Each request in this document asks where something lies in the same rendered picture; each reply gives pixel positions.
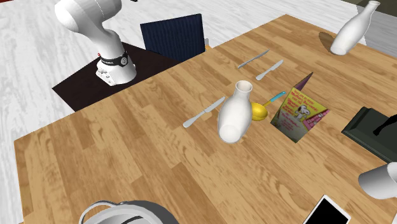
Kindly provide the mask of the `silver table knife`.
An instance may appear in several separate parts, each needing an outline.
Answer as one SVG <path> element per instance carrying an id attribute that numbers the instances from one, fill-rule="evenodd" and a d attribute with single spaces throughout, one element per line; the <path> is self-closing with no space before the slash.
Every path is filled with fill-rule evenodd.
<path id="1" fill-rule="evenodd" d="M 270 49 L 267 49 L 266 51 L 262 52 L 261 54 L 258 54 L 257 56 L 253 57 L 252 59 L 249 59 L 249 60 L 243 62 L 243 63 L 240 64 L 237 68 L 240 69 L 240 68 L 244 67 L 246 64 L 252 62 L 253 60 L 258 59 L 258 58 L 264 56 L 264 55 L 265 55 L 266 53 L 268 53 L 269 51 L 270 51 Z"/>
<path id="2" fill-rule="evenodd" d="M 277 69 L 283 62 L 284 62 L 283 60 L 280 60 L 279 62 L 275 63 L 272 67 L 267 69 L 265 72 L 263 72 L 263 73 L 259 74 L 258 76 L 256 76 L 256 79 L 257 80 L 261 80 L 267 73 Z"/>
<path id="3" fill-rule="evenodd" d="M 198 118 L 200 118 L 203 114 L 211 112 L 213 109 L 217 108 L 224 100 L 226 97 L 221 97 L 218 99 L 216 102 L 212 103 L 210 106 L 205 108 L 203 111 L 201 111 L 199 114 L 195 115 L 194 117 L 188 119 L 183 123 L 184 128 L 188 128 L 191 126 Z"/>

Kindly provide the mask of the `white vase with wide neck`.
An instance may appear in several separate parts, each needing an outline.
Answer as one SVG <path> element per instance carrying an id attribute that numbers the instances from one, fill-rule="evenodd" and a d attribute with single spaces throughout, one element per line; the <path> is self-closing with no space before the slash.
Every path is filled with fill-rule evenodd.
<path id="1" fill-rule="evenodd" d="M 246 133 L 252 120 L 249 100 L 253 86 L 246 80 L 235 84 L 235 90 L 222 105 L 218 114 L 218 135 L 226 143 L 238 142 Z"/>

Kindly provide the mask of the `dark blue ribbed chair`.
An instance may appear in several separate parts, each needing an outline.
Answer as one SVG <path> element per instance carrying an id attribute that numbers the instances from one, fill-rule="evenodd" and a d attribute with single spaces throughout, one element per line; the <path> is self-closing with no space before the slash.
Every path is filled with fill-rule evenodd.
<path id="1" fill-rule="evenodd" d="M 145 48 L 184 62 L 205 52 L 200 13 L 140 25 Z"/>

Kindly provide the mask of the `wooden table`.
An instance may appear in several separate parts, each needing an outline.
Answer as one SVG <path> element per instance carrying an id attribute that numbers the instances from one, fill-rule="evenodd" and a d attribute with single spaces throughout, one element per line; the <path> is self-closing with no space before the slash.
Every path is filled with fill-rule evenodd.
<path id="1" fill-rule="evenodd" d="M 351 224 L 391 224 L 397 199 L 373 199 L 358 184 L 381 159 L 342 129 L 364 106 L 397 114 L 397 58 L 365 45 L 336 56 L 333 37 L 283 15 L 17 139 L 24 223 L 78 224 L 98 200 L 138 199 L 181 224 L 302 224 L 328 195 Z M 330 112 L 297 143 L 270 120 L 224 143 L 217 111 L 183 127 L 240 80 L 265 102 L 310 73 L 303 91 Z"/>

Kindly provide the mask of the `yellow cartoon dog book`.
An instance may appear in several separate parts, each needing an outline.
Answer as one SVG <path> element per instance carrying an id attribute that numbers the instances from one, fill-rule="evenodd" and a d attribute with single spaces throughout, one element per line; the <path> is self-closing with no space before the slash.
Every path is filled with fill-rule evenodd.
<path id="1" fill-rule="evenodd" d="M 302 92 L 313 73 L 298 82 L 287 94 L 271 124 L 294 143 L 299 142 L 330 110 Z"/>

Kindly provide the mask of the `dark robot stand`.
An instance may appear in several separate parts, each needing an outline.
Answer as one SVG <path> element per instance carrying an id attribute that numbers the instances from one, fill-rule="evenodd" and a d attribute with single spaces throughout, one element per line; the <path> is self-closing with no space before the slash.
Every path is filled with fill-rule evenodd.
<path id="1" fill-rule="evenodd" d="M 96 58 L 70 77 L 55 85 L 53 90 L 74 111 L 79 111 L 179 64 L 177 60 L 128 43 L 124 43 L 123 47 L 136 65 L 137 76 L 132 81 L 121 85 L 108 85 L 95 74 L 97 63 L 100 61 L 100 58 Z"/>

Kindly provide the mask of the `grey round appliance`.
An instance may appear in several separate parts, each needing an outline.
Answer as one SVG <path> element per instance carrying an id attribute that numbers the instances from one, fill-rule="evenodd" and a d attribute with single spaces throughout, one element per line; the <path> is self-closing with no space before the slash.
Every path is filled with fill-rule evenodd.
<path id="1" fill-rule="evenodd" d="M 85 220 L 86 214 L 98 206 L 108 206 L 108 208 Z M 147 200 L 119 203 L 99 200 L 83 211 L 79 224 L 179 224 L 179 222 L 166 208 Z"/>

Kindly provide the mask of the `dark green box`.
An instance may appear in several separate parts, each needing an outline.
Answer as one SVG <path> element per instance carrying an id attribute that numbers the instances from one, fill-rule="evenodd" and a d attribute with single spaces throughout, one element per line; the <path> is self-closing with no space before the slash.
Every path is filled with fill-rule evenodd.
<path id="1" fill-rule="evenodd" d="M 386 115 L 362 107 L 342 133 L 386 163 L 397 162 L 397 118 L 390 123 Z"/>

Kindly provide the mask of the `white vase with slim neck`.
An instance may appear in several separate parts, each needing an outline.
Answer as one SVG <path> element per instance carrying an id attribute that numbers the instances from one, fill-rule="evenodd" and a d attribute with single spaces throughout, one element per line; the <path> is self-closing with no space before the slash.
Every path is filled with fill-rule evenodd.
<path id="1" fill-rule="evenodd" d="M 369 0 L 364 10 L 352 17 L 341 28 L 341 30 L 339 30 L 330 46 L 330 51 L 335 55 L 345 55 L 355 47 L 367 32 L 372 19 L 372 14 L 379 5 L 380 2 Z"/>

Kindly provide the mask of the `white cup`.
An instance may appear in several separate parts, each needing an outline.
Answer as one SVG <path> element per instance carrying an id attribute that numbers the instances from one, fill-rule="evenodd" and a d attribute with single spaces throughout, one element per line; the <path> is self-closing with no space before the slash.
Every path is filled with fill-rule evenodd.
<path id="1" fill-rule="evenodd" d="M 358 182 L 363 191 L 375 199 L 397 198 L 397 162 L 360 174 Z"/>

